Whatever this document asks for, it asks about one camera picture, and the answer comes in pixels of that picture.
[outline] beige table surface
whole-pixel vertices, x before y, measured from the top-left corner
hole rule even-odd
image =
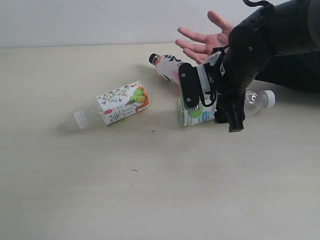
[[[174,44],[0,50],[0,240],[319,240],[320,96],[254,82],[276,105],[242,132],[180,128],[153,52],[188,60]],[[78,130],[73,112],[136,80],[148,109]]]

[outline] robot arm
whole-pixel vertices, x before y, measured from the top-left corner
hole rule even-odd
[[[216,101],[215,121],[229,123],[229,132],[244,129],[245,91],[271,58],[320,51],[320,0],[290,0],[274,6],[267,1],[243,0],[262,6],[238,24],[229,45],[214,48],[197,67],[179,67],[182,98],[187,109],[196,109],[204,93]]]

